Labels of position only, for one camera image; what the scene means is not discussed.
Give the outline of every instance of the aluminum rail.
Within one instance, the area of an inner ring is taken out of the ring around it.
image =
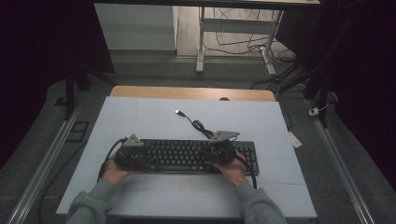
[[[76,120],[81,105],[84,102],[86,97],[86,93],[82,92],[77,100],[76,100],[76,109],[70,116],[69,120],[65,120],[62,124],[60,130],[56,134],[54,140],[52,141],[49,149],[43,157],[43,160],[38,165],[38,168],[35,170],[35,173],[27,185],[24,193],[20,197],[17,205],[14,208],[11,216],[9,217],[7,224],[17,224],[23,223],[29,214],[30,209],[32,208],[33,203],[35,202],[35,198],[40,192],[43,184],[50,173],[50,169],[52,168],[53,163],[55,163],[56,158],[58,157],[59,152],[64,145],[64,141],[66,140],[67,135],[69,134],[74,121]]]
[[[361,223],[375,224],[374,218],[371,215],[369,207],[367,206],[367,203],[364,201],[363,197],[361,196],[361,192],[359,191],[350,172],[348,171],[347,166],[344,163],[344,160],[336,144],[334,143],[331,134],[329,133],[329,130],[323,128],[318,118],[314,118],[314,121],[315,121],[315,125],[317,126],[319,135],[330,155],[330,158],[332,159],[332,163],[334,164],[335,170],[340,176],[341,182],[344,185],[344,189],[346,190],[346,193],[349,195],[350,200],[353,206],[355,207],[356,213],[359,219],[361,220]]]

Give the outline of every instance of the keyboard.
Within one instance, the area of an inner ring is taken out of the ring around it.
[[[140,139],[147,151],[140,154],[142,159],[157,159],[145,173],[169,174],[219,174],[206,157],[199,153],[202,147],[210,147],[207,140],[162,140]],[[232,141],[233,146],[245,156],[255,175],[258,175],[254,142]]]

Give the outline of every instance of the dark background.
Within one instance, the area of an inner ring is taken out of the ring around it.
[[[1,1],[1,167],[35,121],[48,87],[86,65],[113,72],[91,1]]]
[[[339,98],[338,115],[396,189],[395,9],[390,0],[367,0],[328,71],[331,91]],[[300,46],[296,50],[300,58],[320,46],[331,28],[342,22],[334,12],[303,14],[300,24],[291,17],[288,27],[287,16],[283,24],[291,32],[284,36],[297,42],[283,41],[288,47]],[[320,59],[321,52],[302,60],[306,69]],[[0,3],[1,166],[46,102],[48,87],[83,65],[113,72],[92,2]]]

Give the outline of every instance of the gray floor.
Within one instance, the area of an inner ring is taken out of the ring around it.
[[[115,63],[116,75],[109,76],[121,85],[248,89],[253,82],[269,78],[263,72],[262,60],[254,59],[207,58],[205,59],[205,72],[200,76],[195,74],[193,59],[163,55],[113,54],[113,63]],[[281,72],[287,66],[287,64],[280,64],[276,67],[276,71]],[[111,87],[101,79],[94,76],[89,76],[89,78],[92,88],[87,92],[86,100],[77,118],[77,121],[89,122],[87,134],[81,142],[66,142],[64,144],[25,223],[38,223],[38,201],[42,199],[44,189],[55,177],[63,163],[84,141],[88,140],[101,106],[106,96],[111,92]],[[267,83],[257,85],[255,88],[265,89],[268,86]],[[307,115],[302,90],[302,87],[295,87],[278,95],[276,99],[282,107],[288,127],[303,143],[303,146],[296,148],[295,152],[317,210],[318,221],[321,224],[361,223],[319,137],[314,121]],[[5,223],[8,220],[63,122],[65,108],[54,104],[59,97],[64,97],[64,94],[64,81],[49,88],[48,100],[40,115],[12,158],[0,171],[0,223]],[[329,131],[361,190],[364,200],[372,211],[376,223],[396,223],[395,191],[378,171],[361,144],[339,120],[333,111],[333,101],[331,102],[327,116]],[[76,139],[76,134],[70,134],[69,139]],[[78,164],[81,152],[82,150],[65,166],[47,191],[41,208],[43,223],[64,223],[65,218],[55,215],[55,211]],[[108,222],[118,223],[119,220],[111,217]],[[307,220],[304,223],[315,222],[315,220]]]

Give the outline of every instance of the white tag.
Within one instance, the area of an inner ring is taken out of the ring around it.
[[[300,147],[303,144],[294,136],[292,132],[289,132],[291,143],[293,144],[294,148]]]

